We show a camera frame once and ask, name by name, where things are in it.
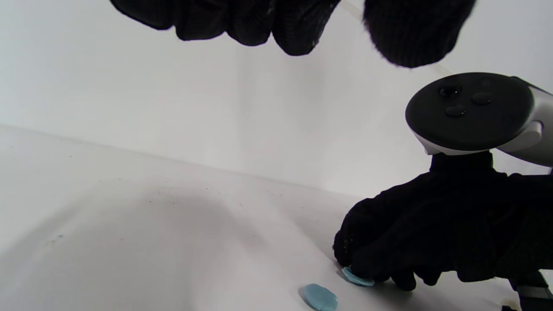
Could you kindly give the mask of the person's left hand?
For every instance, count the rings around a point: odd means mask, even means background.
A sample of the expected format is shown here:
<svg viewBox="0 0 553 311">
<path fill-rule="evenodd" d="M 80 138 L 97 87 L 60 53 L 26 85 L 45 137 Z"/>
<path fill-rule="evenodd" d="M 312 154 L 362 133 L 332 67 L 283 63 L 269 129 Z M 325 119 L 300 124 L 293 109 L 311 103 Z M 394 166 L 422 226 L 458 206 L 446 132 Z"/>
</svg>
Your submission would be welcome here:
<svg viewBox="0 0 553 311">
<path fill-rule="evenodd" d="M 152 29 L 175 28 L 182 41 L 228 34 L 247 47 L 273 36 L 291 56 L 316 47 L 337 0 L 113 0 L 130 19 Z M 454 49 L 474 0 L 366 0 L 362 14 L 375 48 L 390 63 L 416 68 Z"/>
</svg>

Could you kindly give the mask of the person's right hand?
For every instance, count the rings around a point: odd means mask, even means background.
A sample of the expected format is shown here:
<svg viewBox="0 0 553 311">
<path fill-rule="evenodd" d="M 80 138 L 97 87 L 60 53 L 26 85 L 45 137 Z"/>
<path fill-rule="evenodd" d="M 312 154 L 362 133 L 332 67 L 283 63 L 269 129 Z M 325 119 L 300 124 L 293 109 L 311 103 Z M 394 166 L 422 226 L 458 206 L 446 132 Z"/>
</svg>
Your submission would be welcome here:
<svg viewBox="0 0 553 311">
<path fill-rule="evenodd" d="M 551 175 L 498 172 L 482 152 L 432 156 L 429 172 L 356 203 L 334 237 L 337 263 L 403 291 L 519 278 L 552 268 Z"/>
</svg>

